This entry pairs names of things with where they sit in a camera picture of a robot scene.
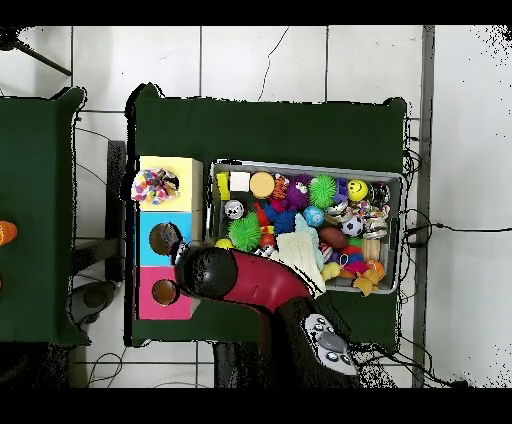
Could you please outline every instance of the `toy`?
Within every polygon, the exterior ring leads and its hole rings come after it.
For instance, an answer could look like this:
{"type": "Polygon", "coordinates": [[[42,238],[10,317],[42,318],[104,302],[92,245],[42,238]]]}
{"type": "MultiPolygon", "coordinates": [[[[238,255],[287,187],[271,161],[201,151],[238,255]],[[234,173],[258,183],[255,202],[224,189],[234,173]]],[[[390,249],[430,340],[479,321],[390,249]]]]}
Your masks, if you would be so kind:
{"type": "Polygon", "coordinates": [[[352,272],[348,272],[347,270],[344,270],[343,268],[340,269],[340,277],[342,278],[356,278],[356,274],[353,274],[352,272]]]}
{"type": "Polygon", "coordinates": [[[233,249],[233,243],[231,243],[230,239],[219,239],[215,243],[215,247],[220,247],[221,249],[233,249]]]}
{"type": "Polygon", "coordinates": [[[279,251],[273,252],[270,259],[288,265],[299,274],[314,298],[325,293],[325,283],[315,263],[315,254],[313,253],[315,249],[311,243],[311,237],[301,231],[281,234],[276,241],[279,251]]]}
{"type": "Polygon", "coordinates": [[[316,206],[308,206],[303,215],[310,227],[319,227],[324,222],[324,211],[316,206]]]}
{"type": "Polygon", "coordinates": [[[368,194],[368,186],[362,180],[351,180],[348,182],[348,198],[353,202],[363,200],[368,194]]]}
{"type": "Polygon", "coordinates": [[[325,209],[325,213],[336,216],[341,215],[345,209],[347,209],[348,200],[338,203],[336,206],[331,206],[325,209]]]}
{"type": "Polygon", "coordinates": [[[312,179],[306,174],[299,174],[292,178],[286,190],[286,199],[281,200],[283,207],[296,211],[308,206],[308,185],[312,179]]]}
{"type": "Polygon", "coordinates": [[[372,291],[377,290],[377,285],[382,276],[373,268],[370,268],[362,274],[357,274],[357,279],[353,283],[353,287],[361,289],[364,296],[368,296],[372,291]]]}
{"type": "Polygon", "coordinates": [[[244,252],[250,252],[255,249],[259,245],[261,238],[261,230],[256,214],[250,212],[245,218],[231,221],[228,235],[237,249],[244,252]]]}
{"type": "Polygon", "coordinates": [[[313,253],[315,255],[316,265],[318,266],[319,270],[322,269],[324,266],[324,257],[321,250],[319,249],[320,239],[318,238],[318,233],[314,228],[311,228],[307,224],[306,220],[300,213],[295,215],[295,232],[305,232],[309,234],[311,243],[313,244],[313,253]]]}
{"type": "Polygon", "coordinates": [[[260,227],[266,227],[268,224],[270,224],[267,214],[263,209],[261,209],[261,205],[258,202],[255,202],[253,206],[254,209],[256,209],[256,216],[258,217],[260,227]]]}
{"type": "Polygon", "coordinates": [[[329,262],[325,264],[320,272],[324,281],[336,278],[340,275],[340,266],[335,262],[329,262]]]}
{"type": "Polygon", "coordinates": [[[350,274],[354,274],[354,275],[356,275],[358,272],[363,273],[368,269],[366,264],[362,261],[357,261],[357,262],[352,262],[350,264],[342,265],[341,268],[344,271],[346,271],[350,274]]]}
{"type": "Polygon", "coordinates": [[[275,246],[276,239],[272,234],[263,234],[260,239],[260,247],[263,249],[265,246],[275,246]]]}
{"type": "Polygon", "coordinates": [[[335,249],[343,249],[347,245],[347,236],[338,228],[325,227],[318,231],[320,239],[335,249]]]}
{"type": "Polygon", "coordinates": [[[336,178],[336,192],[332,198],[334,203],[343,203],[348,200],[348,181],[345,178],[336,178]]]}
{"type": "Polygon", "coordinates": [[[277,199],[270,198],[269,199],[270,206],[272,206],[277,213],[284,212],[286,208],[283,206],[283,202],[277,199]]]}
{"type": "Polygon", "coordinates": [[[224,213],[229,219],[240,219],[244,211],[244,206],[238,200],[229,200],[224,205],[224,213]]]}
{"type": "Polygon", "coordinates": [[[283,177],[282,175],[276,174],[276,180],[274,181],[274,191],[272,197],[274,199],[284,199],[286,197],[286,189],[290,184],[290,180],[283,177]]]}
{"type": "Polygon", "coordinates": [[[388,226],[384,218],[370,218],[364,223],[366,233],[363,238],[379,239],[385,237],[388,233],[388,226]]]}
{"type": "Polygon", "coordinates": [[[266,245],[266,246],[263,246],[261,249],[257,249],[254,254],[256,256],[262,256],[264,258],[269,258],[272,253],[274,253],[276,251],[276,249],[274,248],[274,246],[271,246],[271,245],[266,245]]]}
{"type": "Polygon", "coordinates": [[[327,262],[336,262],[337,264],[340,263],[340,254],[336,252],[335,250],[332,251],[331,256],[329,256],[329,259],[327,259],[327,262]]]}
{"type": "Polygon", "coordinates": [[[267,172],[256,172],[249,181],[252,194],[257,199],[265,199],[274,191],[274,179],[267,172]]]}
{"type": "Polygon", "coordinates": [[[282,233],[293,232],[295,214],[296,212],[294,211],[284,211],[277,214],[274,222],[274,234],[276,236],[282,233]]]}
{"type": "Polygon", "coordinates": [[[329,262],[329,259],[333,253],[332,247],[328,244],[320,243],[320,252],[322,252],[322,256],[324,258],[324,264],[329,262]]]}
{"type": "Polygon", "coordinates": [[[229,178],[229,189],[231,191],[249,191],[249,180],[251,174],[248,172],[231,172],[229,178]]]}
{"type": "Polygon", "coordinates": [[[363,218],[358,215],[354,215],[348,221],[342,222],[341,224],[341,231],[348,236],[358,236],[363,232],[363,229],[363,218]]]}
{"type": "Polygon", "coordinates": [[[165,169],[143,169],[137,173],[132,183],[131,198],[136,202],[159,205],[164,200],[179,195],[179,179],[165,169]]]}
{"type": "Polygon", "coordinates": [[[0,221],[0,246],[13,241],[18,235],[18,228],[11,222],[0,221]]]}
{"type": "Polygon", "coordinates": [[[382,181],[370,184],[370,203],[378,209],[389,202],[389,187],[382,181]]]}
{"type": "Polygon", "coordinates": [[[359,238],[359,237],[349,237],[348,238],[348,245],[349,246],[358,246],[358,247],[363,247],[363,239],[359,238]]]}
{"type": "Polygon", "coordinates": [[[331,206],[335,193],[336,182],[328,175],[318,175],[309,183],[309,201],[317,208],[325,209],[331,206]]]}
{"type": "Polygon", "coordinates": [[[276,222],[277,219],[277,211],[270,206],[268,203],[266,203],[263,206],[263,212],[265,213],[266,217],[270,222],[276,222]]]}
{"type": "Polygon", "coordinates": [[[366,262],[366,266],[369,269],[374,269],[377,272],[379,281],[384,278],[384,275],[385,275],[384,265],[382,265],[379,261],[368,261],[368,262],[366,262]]]}
{"type": "Polygon", "coordinates": [[[380,256],[380,241],[376,239],[364,239],[363,241],[364,261],[378,261],[380,256]]]}
{"type": "Polygon", "coordinates": [[[220,200],[229,200],[231,198],[228,189],[229,172],[219,172],[215,177],[217,178],[220,200]]]}

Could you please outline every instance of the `table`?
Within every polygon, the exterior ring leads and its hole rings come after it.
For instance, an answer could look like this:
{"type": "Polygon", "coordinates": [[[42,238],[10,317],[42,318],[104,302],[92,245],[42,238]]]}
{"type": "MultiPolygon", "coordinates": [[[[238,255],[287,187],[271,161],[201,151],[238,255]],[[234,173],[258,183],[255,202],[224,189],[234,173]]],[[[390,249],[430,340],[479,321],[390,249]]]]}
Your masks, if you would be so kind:
{"type": "MultiPolygon", "coordinates": [[[[400,98],[382,105],[167,99],[155,85],[141,85],[127,104],[128,162],[135,168],[136,155],[192,157],[203,162],[205,187],[209,164],[218,158],[401,173],[405,112],[400,98]]],[[[127,202],[127,229],[133,219],[133,203],[127,202]]],[[[133,228],[126,241],[128,258],[133,228]]],[[[128,264],[126,281],[133,281],[128,264]]],[[[133,284],[126,290],[131,305],[133,284]]],[[[318,302],[351,341],[395,350],[396,292],[368,298],[329,292],[318,302]]],[[[261,332],[257,314],[234,304],[203,301],[187,321],[133,316],[127,308],[125,341],[133,344],[146,339],[255,342],[261,332]]]]}

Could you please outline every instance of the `green spiky ball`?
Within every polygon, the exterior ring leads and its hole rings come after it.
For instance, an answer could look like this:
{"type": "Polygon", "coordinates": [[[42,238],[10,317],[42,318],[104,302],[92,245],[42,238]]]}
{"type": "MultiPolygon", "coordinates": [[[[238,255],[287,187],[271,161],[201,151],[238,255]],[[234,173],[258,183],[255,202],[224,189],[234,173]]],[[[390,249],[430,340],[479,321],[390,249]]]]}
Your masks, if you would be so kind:
{"type": "Polygon", "coordinates": [[[309,202],[320,209],[332,206],[336,181],[328,175],[318,175],[309,183],[309,202]]]}
{"type": "Polygon", "coordinates": [[[255,212],[245,218],[236,219],[229,224],[228,236],[237,249],[251,252],[260,244],[261,230],[255,212]]]}

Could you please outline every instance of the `orange object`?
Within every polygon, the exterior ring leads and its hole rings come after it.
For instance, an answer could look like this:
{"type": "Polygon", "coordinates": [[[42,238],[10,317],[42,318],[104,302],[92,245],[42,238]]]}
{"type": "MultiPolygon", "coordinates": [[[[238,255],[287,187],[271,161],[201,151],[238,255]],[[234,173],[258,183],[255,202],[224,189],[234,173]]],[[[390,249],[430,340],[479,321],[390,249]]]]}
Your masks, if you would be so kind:
{"type": "Polygon", "coordinates": [[[16,225],[7,221],[0,221],[0,246],[13,241],[17,235],[18,228],[16,225]]]}
{"type": "Polygon", "coordinates": [[[379,261],[368,261],[366,262],[366,266],[377,271],[379,281],[384,278],[384,274],[386,273],[384,270],[384,265],[382,265],[379,261]]]}
{"type": "Polygon", "coordinates": [[[345,271],[343,269],[340,270],[340,277],[343,278],[356,278],[355,274],[352,274],[351,272],[345,271]]]}

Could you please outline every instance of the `dark green table cover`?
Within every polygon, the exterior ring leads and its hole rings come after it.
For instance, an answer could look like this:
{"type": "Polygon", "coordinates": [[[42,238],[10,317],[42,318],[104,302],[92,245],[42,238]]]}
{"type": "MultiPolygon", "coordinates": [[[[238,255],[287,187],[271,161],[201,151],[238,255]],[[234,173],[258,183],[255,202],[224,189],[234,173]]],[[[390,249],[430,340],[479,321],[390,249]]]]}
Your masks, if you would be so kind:
{"type": "Polygon", "coordinates": [[[67,314],[73,228],[74,114],[84,91],[0,98],[0,341],[87,343],[67,314]]]}
{"type": "MultiPolygon", "coordinates": [[[[210,162],[219,158],[402,172],[406,105],[399,98],[383,105],[170,99],[152,84],[140,86],[132,97],[127,112],[135,112],[135,154],[195,158],[203,162],[205,178],[210,162]]],[[[393,351],[396,297],[396,292],[368,298],[330,292],[318,303],[351,341],[393,351]]],[[[260,332],[257,314],[249,308],[208,301],[188,321],[133,320],[132,326],[135,343],[257,341],[260,332]]]]}

